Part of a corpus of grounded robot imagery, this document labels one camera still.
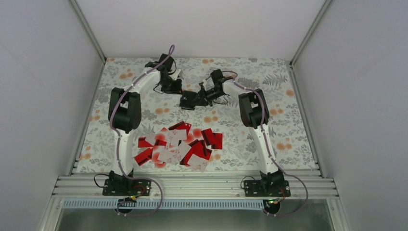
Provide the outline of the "red card centre right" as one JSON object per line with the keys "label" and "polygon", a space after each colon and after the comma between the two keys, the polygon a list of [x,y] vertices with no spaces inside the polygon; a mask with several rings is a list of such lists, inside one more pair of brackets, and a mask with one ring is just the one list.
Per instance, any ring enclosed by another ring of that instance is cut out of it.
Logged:
{"label": "red card centre right", "polygon": [[202,130],[201,134],[206,146],[213,145],[216,143],[215,135],[210,128]]}

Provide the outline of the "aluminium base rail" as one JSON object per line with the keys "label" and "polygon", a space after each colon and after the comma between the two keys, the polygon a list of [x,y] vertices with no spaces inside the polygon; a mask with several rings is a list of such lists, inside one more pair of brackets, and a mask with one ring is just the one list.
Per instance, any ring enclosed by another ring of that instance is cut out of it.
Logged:
{"label": "aluminium base rail", "polygon": [[[291,190],[290,199],[332,199],[339,196],[333,179],[323,178],[318,171],[291,171],[299,180],[286,177]],[[141,176],[159,183],[165,199],[242,199],[245,196],[240,182],[243,178],[258,179],[258,171],[213,172],[150,172]],[[101,198],[106,176],[74,174],[58,177],[54,197]]]}

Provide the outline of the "aluminium frame post right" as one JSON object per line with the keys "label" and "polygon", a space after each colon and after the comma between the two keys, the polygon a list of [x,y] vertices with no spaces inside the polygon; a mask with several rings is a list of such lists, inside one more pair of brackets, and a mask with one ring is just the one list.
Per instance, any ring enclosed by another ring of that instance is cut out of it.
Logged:
{"label": "aluminium frame post right", "polygon": [[306,48],[307,44],[309,43],[310,39],[314,35],[317,27],[319,26],[323,16],[326,14],[326,11],[329,9],[330,5],[332,4],[333,0],[325,0],[316,15],[315,19],[313,20],[311,26],[309,27],[306,35],[304,36],[302,42],[300,43],[299,47],[297,48],[293,58],[290,60],[290,66],[294,67],[298,59],[300,58],[303,50]]}

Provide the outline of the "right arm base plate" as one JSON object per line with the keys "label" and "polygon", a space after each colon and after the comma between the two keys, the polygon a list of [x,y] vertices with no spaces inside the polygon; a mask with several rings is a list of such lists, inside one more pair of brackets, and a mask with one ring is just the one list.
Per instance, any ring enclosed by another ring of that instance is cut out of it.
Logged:
{"label": "right arm base plate", "polygon": [[246,197],[291,197],[290,186],[287,180],[275,186],[264,186],[261,180],[244,180],[242,187]]}

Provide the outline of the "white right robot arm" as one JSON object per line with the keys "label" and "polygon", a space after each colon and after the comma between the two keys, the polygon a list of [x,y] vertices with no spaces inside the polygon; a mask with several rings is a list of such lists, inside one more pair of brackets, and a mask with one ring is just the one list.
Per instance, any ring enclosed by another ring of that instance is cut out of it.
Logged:
{"label": "white right robot arm", "polygon": [[268,119],[269,112],[262,90],[251,89],[238,83],[233,77],[225,77],[225,71],[217,69],[209,77],[213,87],[205,89],[204,80],[199,83],[198,98],[207,105],[213,100],[228,95],[237,100],[242,123],[250,131],[260,159],[260,188],[267,196],[274,195],[279,188],[285,188],[285,178],[281,167],[276,163],[270,141]]}

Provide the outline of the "red card lower right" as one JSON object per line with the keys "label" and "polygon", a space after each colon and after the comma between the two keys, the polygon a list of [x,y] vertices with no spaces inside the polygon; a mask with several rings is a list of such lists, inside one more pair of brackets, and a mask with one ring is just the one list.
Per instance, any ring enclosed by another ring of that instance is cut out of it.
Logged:
{"label": "red card lower right", "polygon": [[188,144],[190,149],[187,154],[180,161],[181,165],[189,166],[188,161],[193,155],[196,155],[202,159],[209,160],[212,154],[212,150],[207,148],[204,140],[195,140]]}

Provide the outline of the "floral patterned table mat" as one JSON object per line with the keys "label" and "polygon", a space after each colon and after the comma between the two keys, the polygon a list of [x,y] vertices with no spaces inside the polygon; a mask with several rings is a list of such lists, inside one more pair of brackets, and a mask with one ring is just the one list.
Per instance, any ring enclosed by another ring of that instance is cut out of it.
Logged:
{"label": "floral patterned table mat", "polygon": [[[142,73],[150,58],[108,58],[96,95],[88,130],[77,165],[78,173],[108,172],[115,163],[115,134],[109,127],[111,90],[123,88]],[[317,167],[300,114],[295,92],[283,59],[267,58],[176,58],[182,71],[184,90],[198,91],[199,83],[212,87],[213,70],[237,77],[238,83],[261,89],[267,101],[272,151],[286,170],[312,170]],[[241,121],[239,105],[230,96],[216,104],[193,111],[179,107],[179,95],[161,94],[150,88],[141,100],[142,121],[137,138],[153,135],[178,122],[190,123],[188,141],[201,139],[201,130],[210,128],[223,135],[223,148],[214,150],[207,171],[259,170],[260,159],[248,128]]]}

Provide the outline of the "red card far right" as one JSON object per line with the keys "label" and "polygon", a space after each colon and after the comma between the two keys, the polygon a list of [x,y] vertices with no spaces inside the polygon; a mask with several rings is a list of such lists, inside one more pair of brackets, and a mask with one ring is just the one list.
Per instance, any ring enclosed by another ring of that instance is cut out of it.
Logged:
{"label": "red card far right", "polygon": [[214,143],[211,145],[212,149],[222,150],[223,148],[223,134],[214,133]]}

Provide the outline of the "black card holder wallet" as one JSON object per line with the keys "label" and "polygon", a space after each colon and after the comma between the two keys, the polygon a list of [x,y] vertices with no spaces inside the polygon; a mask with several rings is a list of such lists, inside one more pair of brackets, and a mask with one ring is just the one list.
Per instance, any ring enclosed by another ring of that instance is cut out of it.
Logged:
{"label": "black card holder wallet", "polygon": [[179,106],[183,110],[195,110],[195,99],[197,97],[197,93],[194,91],[183,91],[182,96],[180,98]]}

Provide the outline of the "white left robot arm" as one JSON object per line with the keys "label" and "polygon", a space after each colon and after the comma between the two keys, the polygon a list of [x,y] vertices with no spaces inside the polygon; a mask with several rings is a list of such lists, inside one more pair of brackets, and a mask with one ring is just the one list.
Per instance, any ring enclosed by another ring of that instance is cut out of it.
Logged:
{"label": "white left robot arm", "polygon": [[141,122],[141,98],[157,86],[165,94],[181,95],[180,73],[171,55],[163,53],[158,61],[148,62],[142,74],[131,84],[111,91],[108,120],[117,141],[116,163],[109,173],[109,180],[122,195],[131,193],[134,188],[132,150],[135,130]]}

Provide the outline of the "white floral card centre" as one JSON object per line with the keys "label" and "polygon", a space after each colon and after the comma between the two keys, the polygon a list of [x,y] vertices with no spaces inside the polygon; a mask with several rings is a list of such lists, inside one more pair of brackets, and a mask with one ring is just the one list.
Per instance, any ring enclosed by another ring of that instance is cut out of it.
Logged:
{"label": "white floral card centre", "polygon": [[178,146],[180,141],[187,138],[187,131],[185,129],[174,129],[167,132],[169,144]]}

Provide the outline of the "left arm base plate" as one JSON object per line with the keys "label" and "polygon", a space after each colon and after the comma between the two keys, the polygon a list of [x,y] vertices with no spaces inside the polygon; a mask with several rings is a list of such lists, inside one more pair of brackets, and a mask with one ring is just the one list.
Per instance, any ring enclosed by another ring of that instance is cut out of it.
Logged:
{"label": "left arm base plate", "polygon": [[122,182],[106,180],[102,194],[104,196],[149,196],[151,184],[150,180],[125,180]]}

